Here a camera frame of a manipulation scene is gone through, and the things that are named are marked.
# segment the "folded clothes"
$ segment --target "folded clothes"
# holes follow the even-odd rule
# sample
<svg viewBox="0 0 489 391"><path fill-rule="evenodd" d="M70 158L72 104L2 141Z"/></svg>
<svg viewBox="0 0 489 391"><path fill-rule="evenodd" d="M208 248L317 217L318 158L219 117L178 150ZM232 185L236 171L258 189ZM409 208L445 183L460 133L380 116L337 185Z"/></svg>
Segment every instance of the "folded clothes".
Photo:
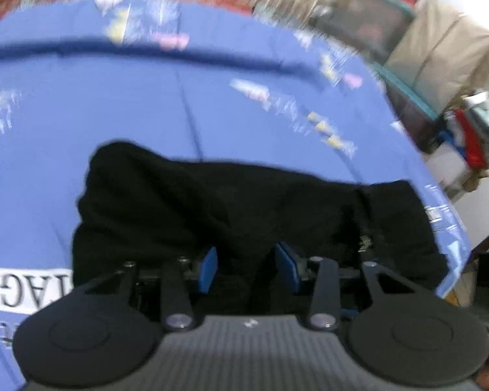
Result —
<svg viewBox="0 0 489 391"><path fill-rule="evenodd" d="M480 143L489 166L489 106L483 102L465 110L467 121L478 134Z"/></svg>
<svg viewBox="0 0 489 391"><path fill-rule="evenodd" d="M447 274L424 207L405 181L363 186L236 163L172 161L128 142L90 161L73 239L74 284L124 261L159 266L211 246L220 269L211 312L242 313L273 244L342 266L357 262L360 236L374 255L433 290Z"/></svg>
<svg viewBox="0 0 489 391"><path fill-rule="evenodd" d="M464 131L467 164L471 169L487 169L489 166L480 142L480 138L467 120L462 109L454 110L455 117Z"/></svg>

